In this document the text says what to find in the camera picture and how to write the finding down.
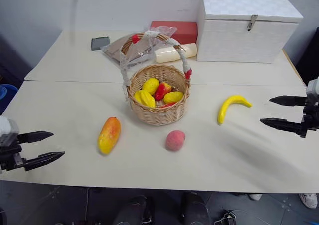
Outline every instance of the yellow fruit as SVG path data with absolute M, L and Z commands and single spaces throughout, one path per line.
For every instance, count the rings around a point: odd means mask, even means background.
M 146 90 L 140 90 L 140 97 L 144 106 L 155 107 L 155 99 L 149 92 Z
M 224 123 L 226 118 L 226 112 L 228 107 L 233 103 L 240 103 L 247 107 L 251 107 L 253 104 L 250 103 L 246 98 L 244 98 L 242 95 L 232 95 L 229 98 L 227 98 L 223 105 L 221 106 L 219 113 L 218 113 L 218 124 L 221 125 Z
M 141 103 L 141 104 L 142 104 L 140 91 L 141 91 L 141 90 L 136 91 L 136 92 L 134 93 L 134 98 L 135 98 L 135 100 L 137 100 L 139 103 Z
M 105 122 L 98 138 L 98 148 L 102 154 L 109 154 L 114 148 L 121 133 L 121 124 L 115 117 Z
M 143 83 L 142 89 L 153 95 L 156 89 L 158 88 L 159 84 L 160 83 L 158 79 L 151 77 Z
M 183 98 L 183 96 L 183 92 L 169 92 L 164 96 L 164 102 L 165 104 L 178 102 Z

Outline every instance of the red ribbon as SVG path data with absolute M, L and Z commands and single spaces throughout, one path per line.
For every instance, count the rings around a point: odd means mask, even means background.
M 140 39 L 139 39 L 139 37 L 138 37 L 137 34 L 134 34 L 134 35 L 132 36 L 132 42 L 133 42 L 134 44 L 137 43 L 139 40 L 140 40 Z
M 191 69 L 189 69 L 189 70 L 185 73 L 186 79 L 190 79 L 190 75 L 191 75 Z

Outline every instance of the gray floor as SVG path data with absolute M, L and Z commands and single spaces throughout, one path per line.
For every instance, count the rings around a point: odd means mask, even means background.
M 152 196 L 157 225 L 179 225 L 177 215 L 183 191 L 144 189 L 89 189 L 88 219 L 111 224 L 118 209 L 129 198 Z M 319 208 L 307 209 L 297 194 L 264 194 L 260 201 L 230 193 L 199 192 L 213 221 L 226 210 L 234 210 L 238 225 L 306 225 L 319 223 Z M 8 225 L 53 225 L 83 220 L 87 189 L 0 181 L 0 207 L 7 210 Z

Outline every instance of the peach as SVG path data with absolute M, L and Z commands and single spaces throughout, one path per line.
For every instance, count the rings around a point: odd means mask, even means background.
M 186 136 L 183 131 L 172 131 L 167 136 L 166 148 L 172 151 L 179 151 L 184 145 L 185 138 Z

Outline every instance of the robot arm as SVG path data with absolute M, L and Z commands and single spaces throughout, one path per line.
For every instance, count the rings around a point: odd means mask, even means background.
M 283 106 L 303 106 L 301 123 L 288 122 L 285 119 L 266 118 L 260 122 L 275 129 L 296 133 L 301 138 L 306 137 L 307 130 L 319 129 L 319 77 L 311 80 L 306 89 L 307 97 L 279 96 L 271 98 L 271 102 Z
M 47 165 L 60 158 L 64 152 L 41 154 L 37 158 L 30 160 L 20 156 L 22 151 L 20 144 L 41 141 L 50 136 L 53 136 L 53 133 L 46 131 L 19 134 L 18 127 L 13 120 L 0 116 L 0 173 L 2 170 L 9 171 L 21 167 L 28 171 Z

